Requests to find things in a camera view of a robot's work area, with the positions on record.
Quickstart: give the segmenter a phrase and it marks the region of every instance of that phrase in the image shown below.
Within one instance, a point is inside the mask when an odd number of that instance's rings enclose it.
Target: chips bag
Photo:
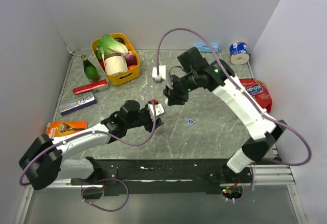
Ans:
[[[271,112],[272,99],[269,95],[265,84],[253,78],[241,79],[241,84],[246,88],[246,91],[257,101],[257,103],[267,112]]]

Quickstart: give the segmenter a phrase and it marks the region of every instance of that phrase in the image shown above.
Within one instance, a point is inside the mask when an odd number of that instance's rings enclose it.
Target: glass bottle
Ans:
[[[96,82],[100,79],[97,68],[87,59],[86,55],[81,56],[83,60],[84,73],[90,82]]]

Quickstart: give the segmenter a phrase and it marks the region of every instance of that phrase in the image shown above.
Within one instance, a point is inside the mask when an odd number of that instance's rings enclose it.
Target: red label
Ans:
[[[271,112],[272,99],[269,95],[265,84],[253,78],[241,79],[241,84],[246,88],[249,94],[257,101],[257,103],[267,112]]]
[[[90,92],[93,89],[100,88],[100,87],[107,86],[107,85],[108,85],[107,79],[103,79],[103,80],[100,80],[100,81],[97,81],[94,83],[89,83],[84,86],[76,87],[73,89],[73,93],[74,93],[74,95],[78,95],[81,93]]]

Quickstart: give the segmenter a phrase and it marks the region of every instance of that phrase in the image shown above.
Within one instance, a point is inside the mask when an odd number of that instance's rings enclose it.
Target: yellow basket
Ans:
[[[112,84],[112,85],[115,85],[115,86],[118,86],[118,85],[121,85],[125,82],[128,82],[128,81],[131,81],[135,78],[137,78],[139,76],[139,64],[140,64],[140,59],[139,59],[139,56],[137,54],[137,52],[135,51],[134,47],[132,46],[132,44],[130,43],[130,41],[127,39],[127,37],[122,34],[122,33],[112,33],[110,34],[110,36],[112,36],[113,38],[117,38],[117,37],[121,37],[124,42],[125,42],[125,46],[127,47],[127,49],[129,51],[132,52],[132,54],[134,54],[136,56],[136,59],[137,59],[137,66],[134,67],[133,69],[131,70],[128,70],[124,73],[120,73],[120,74],[117,74],[117,75],[108,75],[103,69],[102,67],[100,66],[100,63],[99,63],[99,66],[101,68],[101,70],[104,72],[104,74],[106,74],[107,78],[109,79],[109,82]],[[93,43],[92,43],[92,50],[93,50],[93,53],[96,55],[97,57],[97,47],[98,47],[98,43],[99,43],[99,40],[100,39],[97,39],[95,40]]]

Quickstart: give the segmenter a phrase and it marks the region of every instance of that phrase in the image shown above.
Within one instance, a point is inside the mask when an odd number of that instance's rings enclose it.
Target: table surface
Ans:
[[[161,51],[160,64],[167,68],[178,65],[177,56],[184,51]],[[155,66],[155,51],[137,51],[141,59],[141,72],[138,78],[120,86],[111,85],[109,89],[95,94],[97,104],[81,109],[66,116],[59,112],[56,121],[86,120],[88,126],[94,126],[101,120],[109,117],[114,111],[119,110],[126,100],[133,99],[144,107],[151,98],[156,98],[164,105],[165,96],[162,91],[165,83],[155,83],[152,80],[152,68]],[[88,59],[100,70],[100,65],[91,50],[76,51],[72,54],[72,65],[60,104],[75,99],[72,89],[88,84],[83,72],[81,55],[86,54]],[[210,53],[202,53],[208,62],[214,61]],[[218,54],[235,71],[239,78],[251,78],[251,71],[247,64],[233,65],[229,54]],[[105,74],[99,71],[100,78]],[[181,75],[179,69],[173,71]],[[147,93],[142,99],[141,93]],[[189,101],[184,106],[166,106],[166,114],[162,117],[164,125],[160,126],[154,137],[145,145],[132,147],[120,142],[110,145],[98,146],[72,157],[73,159],[92,156],[96,159],[203,159],[203,158],[229,158],[249,138],[245,126],[229,107],[208,90],[199,88],[190,93]],[[188,119],[193,119],[194,124],[189,125]],[[124,140],[140,143],[149,136],[143,128],[130,129]],[[266,157],[273,157],[270,150]]]

